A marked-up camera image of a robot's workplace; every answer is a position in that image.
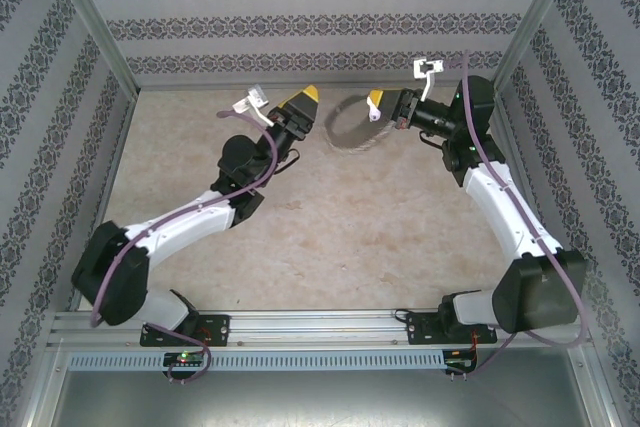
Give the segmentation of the small controller board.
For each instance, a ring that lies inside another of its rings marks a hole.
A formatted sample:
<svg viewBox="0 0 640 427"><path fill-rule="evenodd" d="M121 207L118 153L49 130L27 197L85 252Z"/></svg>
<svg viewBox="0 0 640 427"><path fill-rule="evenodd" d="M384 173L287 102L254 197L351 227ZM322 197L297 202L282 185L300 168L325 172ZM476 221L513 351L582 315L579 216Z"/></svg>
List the small controller board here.
<svg viewBox="0 0 640 427"><path fill-rule="evenodd" d="M478 357L475 349L445 350L443 355L447 369L451 372L470 373L477 366Z"/></svg>
<svg viewBox="0 0 640 427"><path fill-rule="evenodd" d="M201 368L205 363L206 357L201 352L173 352L165 353L163 358L163 367L184 367L197 369Z"/></svg>

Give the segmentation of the grey sheet metal panel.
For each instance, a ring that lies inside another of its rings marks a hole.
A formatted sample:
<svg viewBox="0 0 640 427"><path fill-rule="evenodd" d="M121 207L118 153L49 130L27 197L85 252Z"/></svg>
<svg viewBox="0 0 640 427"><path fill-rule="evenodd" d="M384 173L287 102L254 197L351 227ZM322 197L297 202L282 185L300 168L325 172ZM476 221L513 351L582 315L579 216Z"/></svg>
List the grey sheet metal panel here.
<svg viewBox="0 0 640 427"><path fill-rule="evenodd" d="M53 427L599 427L561 381L502 385L429 371L73 372Z"/></svg>

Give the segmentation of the aluminium frame rail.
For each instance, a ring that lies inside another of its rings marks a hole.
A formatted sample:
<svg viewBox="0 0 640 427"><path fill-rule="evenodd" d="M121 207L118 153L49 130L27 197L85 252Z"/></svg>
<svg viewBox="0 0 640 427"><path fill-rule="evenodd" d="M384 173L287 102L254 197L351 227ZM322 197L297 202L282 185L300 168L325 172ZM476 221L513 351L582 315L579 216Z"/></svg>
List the aluminium frame rail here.
<svg viewBox="0 0 640 427"><path fill-rule="evenodd" d="M550 288L562 283L551 261L561 246L528 205L530 190L520 190L522 161L502 100L494 116L493 134L507 159L481 163L468 175L465 190L486 215L504 255L505 272L490 294L493 310L528 313L549 302Z"/></svg>
<svg viewBox="0 0 640 427"><path fill-rule="evenodd" d="M92 233L106 220L135 106L136 100L121 92L101 95L74 160L65 199L69 235L58 277L58 308L62 311L75 311L83 303L81 294L72 286L71 276Z"/></svg>
<svg viewBox="0 0 640 427"><path fill-rule="evenodd" d="M158 84L141 86L141 91L202 91L202 90L234 90L244 91L253 85L260 85L263 90L273 89L294 89L300 90L308 85L314 85L318 89L366 89L375 88L412 88L423 87L422 82L328 82L328 81L301 81L301 82L270 82L270 81L249 81L248 83L194 83L194 84Z"/></svg>

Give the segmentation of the aluminium frame post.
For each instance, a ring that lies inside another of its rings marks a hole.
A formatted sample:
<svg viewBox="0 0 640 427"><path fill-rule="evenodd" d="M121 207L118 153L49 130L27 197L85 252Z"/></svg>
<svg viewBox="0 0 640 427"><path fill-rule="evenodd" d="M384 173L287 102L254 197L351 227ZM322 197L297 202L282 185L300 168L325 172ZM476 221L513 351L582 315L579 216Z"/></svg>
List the aluminium frame post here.
<svg viewBox="0 0 640 427"><path fill-rule="evenodd" d="M71 1L126 95L137 98L140 87L94 0Z"/></svg>
<svg viewBox="0 0 640 427"><path fill-rule="evenodd" d="M512 72L523 57L552 3L553 0L532 0L495 72L493 82L496 92L506 88Z"/></svg>

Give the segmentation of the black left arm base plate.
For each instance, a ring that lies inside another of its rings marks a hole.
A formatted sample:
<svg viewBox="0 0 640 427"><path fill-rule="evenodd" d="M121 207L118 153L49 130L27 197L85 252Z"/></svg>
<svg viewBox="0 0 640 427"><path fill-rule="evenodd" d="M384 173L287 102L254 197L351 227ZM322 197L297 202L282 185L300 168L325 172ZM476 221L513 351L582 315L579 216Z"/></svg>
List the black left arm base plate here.
<svg viewBox="0 0 640 427"><path fill-rule="evenodd" d="M230 331L228 315L190 314L178 327L177 332L195 339L208 347L225 347ZM139 343L142 347L195 347L193 341L178 338L144 324Z"/></svg>

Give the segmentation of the wide aluminium mounting rail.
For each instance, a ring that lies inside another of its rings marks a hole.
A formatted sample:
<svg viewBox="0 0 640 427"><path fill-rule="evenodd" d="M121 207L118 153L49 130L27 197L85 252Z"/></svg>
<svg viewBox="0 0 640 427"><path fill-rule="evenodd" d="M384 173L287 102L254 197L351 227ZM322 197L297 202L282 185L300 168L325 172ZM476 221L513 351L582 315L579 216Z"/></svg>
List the wide aluminium mounting rail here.
<svg viewBox="0 0 640 427"><path fill-rule="evenodd" d="M398 315L383 310L227 311L225 338L234 349L404 348L409 331ZM87 311L54 316L46 345L77 350L120 350L139 346L142 323L89 325Z"/></svg>

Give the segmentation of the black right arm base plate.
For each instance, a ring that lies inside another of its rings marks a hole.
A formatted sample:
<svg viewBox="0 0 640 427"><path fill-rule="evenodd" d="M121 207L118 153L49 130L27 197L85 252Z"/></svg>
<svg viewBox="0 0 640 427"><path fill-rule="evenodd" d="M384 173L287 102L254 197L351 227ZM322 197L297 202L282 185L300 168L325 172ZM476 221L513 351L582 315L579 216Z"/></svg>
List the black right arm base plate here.
<svg viewBox="0 0 640 427"><path fill-rule="evenodd" d="M410 345L496 344L496 331L484 324L460 324L435 312L410 312L406 315Z"/></svg>

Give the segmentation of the aluminium frame strut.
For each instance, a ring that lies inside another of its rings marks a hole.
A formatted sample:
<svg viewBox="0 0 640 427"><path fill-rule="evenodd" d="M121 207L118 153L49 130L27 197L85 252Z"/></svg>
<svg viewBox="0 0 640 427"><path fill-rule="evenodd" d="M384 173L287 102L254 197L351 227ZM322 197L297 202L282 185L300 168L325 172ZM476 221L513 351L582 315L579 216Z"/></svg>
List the aluminium frame strut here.
<svg viewBox="0 0 640 427"><path fill-rule="evenodd" d="M14 427L52 427L68 362L69 354L63 343L46 346Z"/></svg>
<svg viewBox="0 0 640 427"><path fill-rule="evenodd" d="M591 427L622 427L601 362L592 345L569 352L574 377Z"/></svg>

